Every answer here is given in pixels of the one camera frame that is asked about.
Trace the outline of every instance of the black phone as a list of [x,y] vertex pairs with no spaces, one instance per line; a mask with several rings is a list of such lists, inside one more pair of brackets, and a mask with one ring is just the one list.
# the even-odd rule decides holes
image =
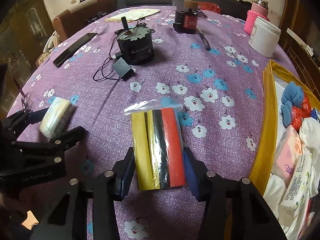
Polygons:
[[80,49],[84,44],[88,43],[95,35],[97,35],[97,33],[87,33],[86,35],[82,36],[53,61],[54,65],[57,68],[61,67],[68,58],[71,58],[78,49]]

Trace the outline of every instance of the pen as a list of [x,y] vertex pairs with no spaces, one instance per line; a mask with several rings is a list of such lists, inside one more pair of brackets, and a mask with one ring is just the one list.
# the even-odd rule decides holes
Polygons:
[[211,50],[211,47],[210,47],[210,44],[209,42],[207,41],[207,39],[204,37],[203,33],[201,32],[201,30],[199,29],[199,27],[197,26],[197,30],[199,32],[199,35],[200,35],[200,38],[202,40],[202,42],[204,43],[204,47],[206,50]]

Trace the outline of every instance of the table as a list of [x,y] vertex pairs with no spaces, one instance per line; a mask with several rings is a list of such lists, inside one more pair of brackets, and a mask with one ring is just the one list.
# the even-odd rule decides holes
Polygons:
[[[100,19],[61,43],[24,86],[35,110],[48,107],[55,96],[70,99],[76,109],[68,128],[81,125],[88,131],[86,140],[66,152],[67,176],[32,187],[38,216],[45,212],[59,186],[72,178],[96,176],[124,157],[132,142],[130,120],[123,116],[123,109],[153,98],[181,96],[184,145],[209,170],[228,179],[249,175],[262,123],[262,71],[269,59],[248,45],[242,20],[206,11],[209,18],[198,21],[212,48],[206,51],[199,35],[173,30],[172,7],[152,8],[161,12],[144,22],[156,31],[152,34],[156,56],[148,64],[134,66],[136,75],[127,82],[92,79],[107,57],[114,31],[121,28],[120,23]],[[57,69],[53,60],[87,32],[98,35]],[[279,46],[272,60],[298,77]],[[20,96],[16,102],[9,114],[22,109]],[[30,125],[19,140],[42,141],[37,127]],[[88,239],[93,239],[91,205],[89,202]],[[204,203],[198,203],[188,187],[140,192],[132,185],[126,199],[115,203],[115,209],[121,239],[196,239]]]

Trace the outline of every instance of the red label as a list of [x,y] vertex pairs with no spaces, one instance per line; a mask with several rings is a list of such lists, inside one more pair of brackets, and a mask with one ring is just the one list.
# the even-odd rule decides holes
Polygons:
[[197,16],[186,15],[184,17],[183,27],[186,28],[186,29],[195,30],[197,28],[197,21],[198,21],[198,17]]

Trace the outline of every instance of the white jar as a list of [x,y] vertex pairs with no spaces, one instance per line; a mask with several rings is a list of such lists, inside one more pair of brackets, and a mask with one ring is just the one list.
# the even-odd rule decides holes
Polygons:
[[271,57],[276,50],[281,30],[267,20],[257,17],[250,35],[249,45],[265,57]]

